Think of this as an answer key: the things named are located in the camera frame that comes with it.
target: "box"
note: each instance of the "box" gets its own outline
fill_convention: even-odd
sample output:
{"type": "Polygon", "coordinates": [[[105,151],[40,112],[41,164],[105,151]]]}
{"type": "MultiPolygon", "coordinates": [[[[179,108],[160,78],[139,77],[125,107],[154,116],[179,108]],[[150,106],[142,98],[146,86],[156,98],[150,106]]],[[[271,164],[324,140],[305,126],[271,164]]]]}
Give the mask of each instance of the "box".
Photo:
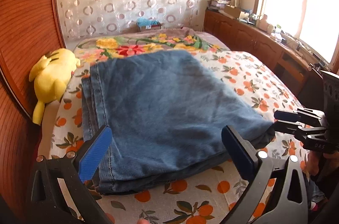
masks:
{"type": "Polygon", "coordinates": [[[239,7],[226,5],[224,8],[224,12],[238,19],[240,16],[241,9],[239,7]]]}
{"type": "Polygon", "coordinates": [[[148,26],[141,26],[139,27],[139,32],[148,31],[148,30],[157,30],[161,29],[162,24],[154,24],[154,25],[148,25],[148,26]]]}

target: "plush toy leg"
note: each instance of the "plush toy leg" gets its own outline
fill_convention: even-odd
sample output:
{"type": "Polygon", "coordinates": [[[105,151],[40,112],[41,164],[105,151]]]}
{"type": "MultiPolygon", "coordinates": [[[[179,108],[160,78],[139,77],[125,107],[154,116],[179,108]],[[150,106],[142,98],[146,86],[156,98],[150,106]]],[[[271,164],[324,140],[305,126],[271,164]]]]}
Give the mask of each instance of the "plush toy leg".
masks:
{"type": "Polygon", "coordinates": [[[45,103],[42,101],[38,101],[33,111],[33,123],[41,125],[44,110],[45,103]]]}
{"type": "Polygon", "coordinates": [[[54,81],[54,92],[55,92],[55,97],[57,97],[57,100],[60,102],[62,95],[66,91],[67,85],[65,85],[64,82],[60,81],[59,79],[56,79],[54,81]]]}

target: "denim seam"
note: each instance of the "denim seam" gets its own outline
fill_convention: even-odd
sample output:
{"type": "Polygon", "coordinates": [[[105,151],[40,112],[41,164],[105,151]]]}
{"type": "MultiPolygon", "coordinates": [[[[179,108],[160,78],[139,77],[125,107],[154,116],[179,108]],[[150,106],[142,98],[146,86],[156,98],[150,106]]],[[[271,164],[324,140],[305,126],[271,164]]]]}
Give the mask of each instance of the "denim seam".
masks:
{"type": "MultiPolygon", "coordinates": [[[[98,84],[99,84],[99,92],[100,92],[100,98],[101,98],[101,104],[102,104],[102,111],[104,113],[105,125],[107,125],[106,114],[105,114],[105,107],[104,107],[104,102],[102,100],[100,80],[99,80],[99,76],[98,76],[98,72],[99,71],[98,71],[98,65],[97,64],[95,65],[95,70],[96,70],[98,84]]],[[[112,177],[112,180],[114,180],[113,174],[112,174],[112,168],[111,168],[111,145],[108,147],[108,162],[109,162],[109,166],[110,166],[110,175],[112,177]]]]}

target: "plush toy ear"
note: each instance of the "plush toy ear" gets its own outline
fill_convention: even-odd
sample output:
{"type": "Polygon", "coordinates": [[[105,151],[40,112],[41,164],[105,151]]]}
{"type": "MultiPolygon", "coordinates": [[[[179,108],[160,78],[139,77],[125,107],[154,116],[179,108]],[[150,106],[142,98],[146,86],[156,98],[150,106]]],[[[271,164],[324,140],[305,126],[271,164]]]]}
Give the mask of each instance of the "plush toy ear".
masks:
{"type": "Polygon", "coordinates": [[[80,65],[81,65],[81,62],[80,62],[80,60],[78,58],[75,58],[75,65],[77,67],[80,67],[80,65]]]}
{"type": "Polygon", "coordinates": [[[40,60],[32,67],[28,80],[32,82],[35,77],[48,66],[51,60],[51,58],[47,58],[45,55],[42,56],[40,60]]]}

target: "stuffed animal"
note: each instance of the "stuffed animal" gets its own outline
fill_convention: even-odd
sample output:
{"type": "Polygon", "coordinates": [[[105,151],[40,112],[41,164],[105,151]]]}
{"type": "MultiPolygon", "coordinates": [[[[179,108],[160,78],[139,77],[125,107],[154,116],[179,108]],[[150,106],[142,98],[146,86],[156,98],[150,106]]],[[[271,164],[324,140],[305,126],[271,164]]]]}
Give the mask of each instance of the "stuffed animal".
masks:
{"type": "Polygon", "coordinates": [[[33,123],[41,124],[45,104],[61,100],[72,72],[79,66],[80,60],[65,48],[42,56],[33,66],[29,73],[29,81],[34,80],[34,91],[38,98],[33,112],[33,123]]]}

